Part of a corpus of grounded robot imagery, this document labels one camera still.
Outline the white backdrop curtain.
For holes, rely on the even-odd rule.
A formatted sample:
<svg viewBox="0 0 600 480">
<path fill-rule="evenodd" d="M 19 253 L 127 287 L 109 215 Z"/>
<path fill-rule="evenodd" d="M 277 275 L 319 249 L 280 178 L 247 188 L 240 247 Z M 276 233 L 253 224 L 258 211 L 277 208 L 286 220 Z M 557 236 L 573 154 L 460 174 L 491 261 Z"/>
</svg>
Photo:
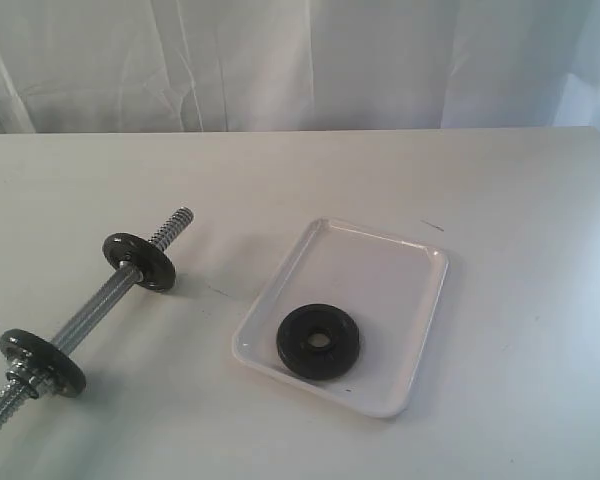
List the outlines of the white backdrop curtain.
<svg viewBox="0 0 600 480">
<path fill-rule="evenodd" d="M 0 1 L 0 133 L 592 126 L 600 1 Z"/>
</svg>

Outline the black weight plate end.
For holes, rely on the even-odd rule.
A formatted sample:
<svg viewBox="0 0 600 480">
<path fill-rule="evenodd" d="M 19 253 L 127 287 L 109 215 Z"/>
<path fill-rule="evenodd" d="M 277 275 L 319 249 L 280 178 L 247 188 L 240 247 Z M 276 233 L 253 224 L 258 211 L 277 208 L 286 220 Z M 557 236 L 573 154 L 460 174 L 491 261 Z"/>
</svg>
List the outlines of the black weight plate end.
<svg viewBox="0 0 600 480">
<path fill-rule="evenodd" d="M 173 263 L 147 240 L 130 233 L 115 233 L 105 239 L 102 252 L 115 269 L 125 264 L 135 266 L 142 275 L 139 285 L 145 289 L 166 292 L 175 285 Z"/>
</svg>

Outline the chrome threaded dumbbell bar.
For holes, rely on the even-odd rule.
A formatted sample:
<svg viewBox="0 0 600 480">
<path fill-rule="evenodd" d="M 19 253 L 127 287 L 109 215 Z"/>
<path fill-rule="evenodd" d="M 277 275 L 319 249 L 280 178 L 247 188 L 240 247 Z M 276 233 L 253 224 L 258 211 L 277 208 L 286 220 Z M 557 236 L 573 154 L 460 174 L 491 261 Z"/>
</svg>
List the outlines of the chrome threaded dumbbell bar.
<svg viewBox="0 0 600 480">
<path fill-rule="evenodd" d="M 157 246 L 165 254 L 167 248 L 193 220 L 193 211 L 187 207 L 181 207 L 149 239 L 142 239 Z M 141 272 L 135 266 L 125 264 L 119 269 L 114 268 L 114 273 L 96 293 L 68 320 L 52 339 L 46 341 L 52 343 L 70 358 L 70 354 L 85 340 L 129 290 L 134 286 L 140 286 L 139 282 L 141 280 Z M 7 360 L 9 368 L 16 361 L 19 360 L 12 362 Z M 40 397 L 46 395 L 61 396 L 54 390 L 50 376 L 45 373 L 44 375 L 47 393 Z M 22 387 L 18 387 L 15 382 L 7 379 L 7 383 L 0 390 L 0 429 L 29 399 L 32 398 L 25 395 Z"/>
</svg>

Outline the white rectangular plastic tray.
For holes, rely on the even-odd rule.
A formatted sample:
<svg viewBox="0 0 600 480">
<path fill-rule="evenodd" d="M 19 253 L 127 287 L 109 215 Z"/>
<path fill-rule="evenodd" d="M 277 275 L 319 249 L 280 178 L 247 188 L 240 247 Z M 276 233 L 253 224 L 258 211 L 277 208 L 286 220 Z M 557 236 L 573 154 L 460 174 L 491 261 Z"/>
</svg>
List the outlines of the white rectangular plastic tray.
<svg viewBox="0 0 600 480">
<path fill-rule="evenodd" d="M 447 267 L 436 247 L 317 219 L 253 303 L 234 333 L 232 353 L 249 368 L 362 415 L 394 417 L 408 404 Z M 283 319 L 315 303 L 345 311 L 360 330 L 358 360 L 332 380 L 294 374 L 276 348 Z"/>
</svg>

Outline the black weight plate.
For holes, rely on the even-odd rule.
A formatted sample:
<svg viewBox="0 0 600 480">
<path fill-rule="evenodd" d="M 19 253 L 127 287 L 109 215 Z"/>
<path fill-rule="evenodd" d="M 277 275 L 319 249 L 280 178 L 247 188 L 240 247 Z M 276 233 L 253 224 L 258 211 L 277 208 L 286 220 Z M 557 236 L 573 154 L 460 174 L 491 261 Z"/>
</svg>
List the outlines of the black weight plate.
<svg viewBox="0 0 600 480">
<path fill-rule="evenodd" d="M 41 370 L 52 380 L 54 390 L 65 397 L 77 397 L 86 387 L 82 370 L 52 343 L 21 329 L 5 331 L 0 336 L 0 351 L 9 361 L 24 361 Z"/>
<path fill-rule="evenodd" d="M 276 333 L 283 364 L 302 378 L 326 381 L 346 374 L 361 350 L 357 323 L 329 304 L 307 304 L 291 311 Z"/>
</svg>

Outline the chrome collar nut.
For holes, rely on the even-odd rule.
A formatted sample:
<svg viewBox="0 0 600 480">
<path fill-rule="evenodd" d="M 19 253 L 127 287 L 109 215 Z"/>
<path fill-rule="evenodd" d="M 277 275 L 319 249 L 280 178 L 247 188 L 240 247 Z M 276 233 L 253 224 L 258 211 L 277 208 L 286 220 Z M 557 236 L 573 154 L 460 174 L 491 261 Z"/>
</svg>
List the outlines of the chrome collar nut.
<svg viewBox="0 0 600 480">
<path fill-rule="evenodd" d="M 29 398 L 38 399 L 47 393 L 44 373 L 26 362 L 14 362 L 7 370 L 6 378 L 22 387 Z"/>
</svg>

